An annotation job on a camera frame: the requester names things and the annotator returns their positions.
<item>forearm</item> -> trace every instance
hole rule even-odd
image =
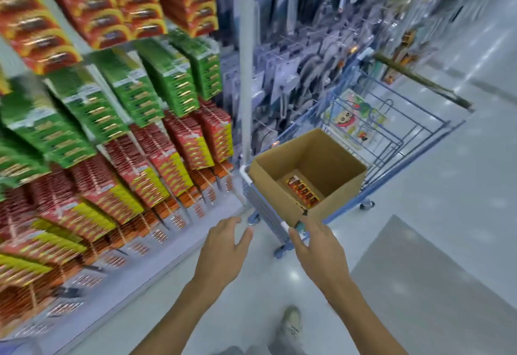
[[[217,299],[190,281],[161,321],[131,355],[180,355],[195,326]]]
[[[373,313],[351,280],[326,296],[361,355],[408,355]]]

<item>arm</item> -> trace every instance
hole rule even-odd
[[[253,230],[248,227],[235,245],[239,217],[217,223],[208,232],[195,268],[172,308],[130,355],[180,355],[195,326],[224,288],[239,274]]]
[[[321,290],[348,329],[361,355],[407,355],[366,303],[348,271],[345,251],[327,226],[301,219],[310,234],[305,246],[289,228],[296,255],[307,276]]]

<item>person's right arm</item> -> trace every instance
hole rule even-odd
[[[289,228],[296,255],[350,332],[361,355],[408,355],[366,303],[352,281],[345,251],[327,226],[304,216],[309,246]]]

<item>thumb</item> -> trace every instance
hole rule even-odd
[[[244,230],[244,234],[240,238],[239,243],[235,247],[236,251],[239,254],[242,254],[244,257],[248,255],[248,249],[250,247],[251,240],[253,239],[253,227],[248,226],[246,230]]]
[[[289,227],[289,238],[291,239],[291,242],[293,242],[296,254],[302,253],[307,249],[307,246],[305,246],[305,243],[301,240],[298,231],[292,227]]]

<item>person's left arm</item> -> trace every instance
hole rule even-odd
[[[239,222],[239,217],[230,217],[210,229],[194,277],[163,319],[130,355],[181,354],[203,314],[242,268],[253,230],[248,227],[235,245],[235,225]]]

